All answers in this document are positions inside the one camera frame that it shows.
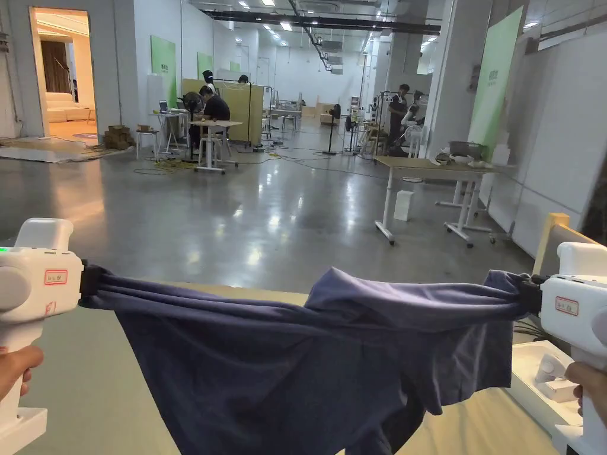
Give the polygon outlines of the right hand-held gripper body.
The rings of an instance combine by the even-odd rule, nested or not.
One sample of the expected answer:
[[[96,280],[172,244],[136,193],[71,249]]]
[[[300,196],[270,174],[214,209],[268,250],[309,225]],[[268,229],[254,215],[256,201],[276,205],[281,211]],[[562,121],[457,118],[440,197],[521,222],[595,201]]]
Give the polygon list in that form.
[[[564,242],[557,248],[559,270],[535,275],[518,287],[525,309],[538,314],[543,329],[567,343],[571,357],[606,371],[606,248]],[[561,454],[605,454],[606,427],[587,394],[580,426],[557,425],[552,436]]]

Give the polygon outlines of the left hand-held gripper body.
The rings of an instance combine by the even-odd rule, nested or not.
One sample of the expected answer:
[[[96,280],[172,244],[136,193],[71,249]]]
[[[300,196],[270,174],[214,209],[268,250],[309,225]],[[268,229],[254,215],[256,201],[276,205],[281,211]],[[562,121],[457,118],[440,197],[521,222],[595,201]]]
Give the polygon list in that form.
[[[65,219],[31,218],[15,245],[1,248],[1,347],[31,345],[43,322],[74,310],[96,293],[100,270],[69,249],[74,231]],[[15,454],[46,431],[47,410],[20,407],[23,375],[1,401],[1,453]]]

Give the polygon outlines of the person's left hand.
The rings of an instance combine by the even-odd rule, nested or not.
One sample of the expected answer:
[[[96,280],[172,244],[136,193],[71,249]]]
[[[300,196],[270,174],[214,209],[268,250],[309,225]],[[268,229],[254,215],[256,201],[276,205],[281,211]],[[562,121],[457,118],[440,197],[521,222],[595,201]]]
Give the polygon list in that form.
[[[1,400],[15,387],[21,379],[20,396],[29,391],[31,369],[40,366],[44,360],[43,350],[35,345],[26,346],[18,351],[9,352],[7,347],[1,347]]]

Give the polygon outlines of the person's right hand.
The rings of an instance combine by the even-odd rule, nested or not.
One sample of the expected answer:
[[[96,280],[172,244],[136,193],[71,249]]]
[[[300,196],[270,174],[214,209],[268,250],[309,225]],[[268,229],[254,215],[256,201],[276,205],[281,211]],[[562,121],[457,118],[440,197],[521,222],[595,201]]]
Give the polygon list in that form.
[[[583,394],[585,393],[606,425],[606,373],[585,363],[573,362],[568,365],[565,378],[576,384],[574,397],[577,399],[580,416],[583,416]]]

